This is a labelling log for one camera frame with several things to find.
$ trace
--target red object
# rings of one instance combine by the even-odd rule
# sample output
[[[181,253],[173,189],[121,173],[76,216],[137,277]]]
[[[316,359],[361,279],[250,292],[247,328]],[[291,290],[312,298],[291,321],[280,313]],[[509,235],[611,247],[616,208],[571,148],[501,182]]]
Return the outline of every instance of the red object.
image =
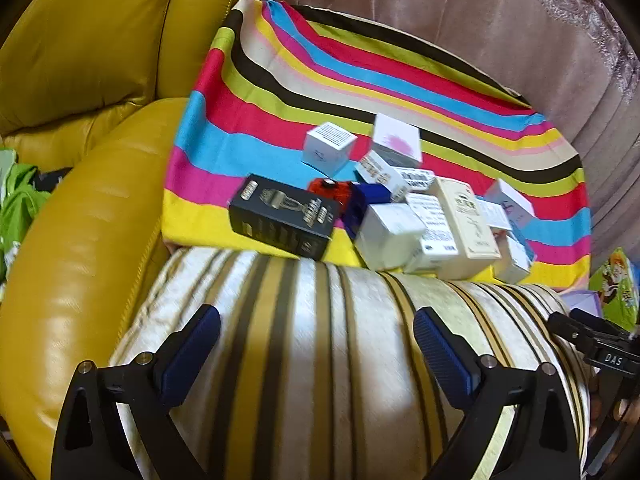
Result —
[[[351,198],[351,183],[338,182],[330,178],[315,178],[307,187],[312,193],[332,198],[340,204],[340,214],[344,213]]]

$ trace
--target yellow leather sofa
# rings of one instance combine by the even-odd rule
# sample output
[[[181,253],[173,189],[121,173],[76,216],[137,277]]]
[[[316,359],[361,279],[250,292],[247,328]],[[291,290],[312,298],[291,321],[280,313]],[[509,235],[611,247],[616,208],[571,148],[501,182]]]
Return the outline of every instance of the yellow leather sofa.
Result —
[[[168,258],[168,153],[236,1],[33,0],[0,48],[2,142],[43,171],[74,167],[0,306],[0,415],[38,480],[75,366],[107,363]]]

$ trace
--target black mechanical device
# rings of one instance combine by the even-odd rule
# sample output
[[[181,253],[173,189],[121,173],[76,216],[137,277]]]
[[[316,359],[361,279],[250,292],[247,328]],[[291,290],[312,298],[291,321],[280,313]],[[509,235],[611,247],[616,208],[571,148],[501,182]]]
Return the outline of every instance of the black mechanical device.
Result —
[[[220,334],[220,316],[203,305],[155,354],[142,352],[128,365],[78,365],[60,415],[52,480],[140,480],[116,403],[128,404],[161,480],[204,480],[178,434],[170,408],[180,405]],[[580,463],[574,425],[556,368],[503,367],[477,355],[453,335],[431,307],[420,309],[414,334],[452,406],[465,418],[426,480],[470,480],[484,456],[505,406],[516,417],[492,478],[577,480]]]
[[[577,308],[570,316],[551,314],[546,326],[549,332],[582,352],[584,362],[600,369],[598,392],[602,410],[595,423],[598,430],[589,441],[585,472],[589,478],[602,480],[636,478],[640,472],[638,428],[613,464],[604,467],[604,460],[626,429],[626,424],[614,415],[618,401],[635,399],[640,394],[640,339],[633,339],[612,322]]]

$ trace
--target blue stripe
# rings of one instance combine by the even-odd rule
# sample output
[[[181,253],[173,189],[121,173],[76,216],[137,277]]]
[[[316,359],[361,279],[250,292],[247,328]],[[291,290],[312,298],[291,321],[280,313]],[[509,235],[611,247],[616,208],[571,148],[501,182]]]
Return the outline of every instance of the blue stripe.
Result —
[[[271,17],[276,25],[286,34],[293,38],[311,56],[311,59],[318,65],[333,70],[341,75],[351,77],[357,81],[366,82],[382,88],[387,88],[395,92],[420,99],[426,103],[450,110],[462,117],[469,118],[487,126],[503,128],[514,132],[521,132],[530,124],[540,124],[545,121],[541,114],[502,116],[493,112],[477,108],[468,103],[452,99],[450,97],[421,88],[403,79],[393,77],[384,73],[375,72],[366,68],[353,66],[335,59],[326,52],[319,49],[296,29],[286,10],[278,2],[272,0],[267,2],[271,11]]]
[[[204,95],[194,90],[175,138],[175,145],[197,168],[243,178],[256,173],[303,189],[312,179],[324,177],[301,161],[300,150],[273,146],[247,134],[227,133],[206,119],[205,110]],[[355,164],[349,161],[334,178],[354,180]],[[567,247],[590,234],[590,225],[589,209],[583,208],[567,220],[532,220],[522,231],[527,240]]]

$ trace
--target green package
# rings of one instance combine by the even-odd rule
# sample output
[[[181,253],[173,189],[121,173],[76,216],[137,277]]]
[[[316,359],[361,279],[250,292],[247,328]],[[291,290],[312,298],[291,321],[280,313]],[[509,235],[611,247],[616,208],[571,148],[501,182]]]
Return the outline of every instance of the green package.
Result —
[[[630,332],[634,329],[638,320],[638,284],[622,248],[613,251],[591,276],[589,289],[598,292],[605,319]]]

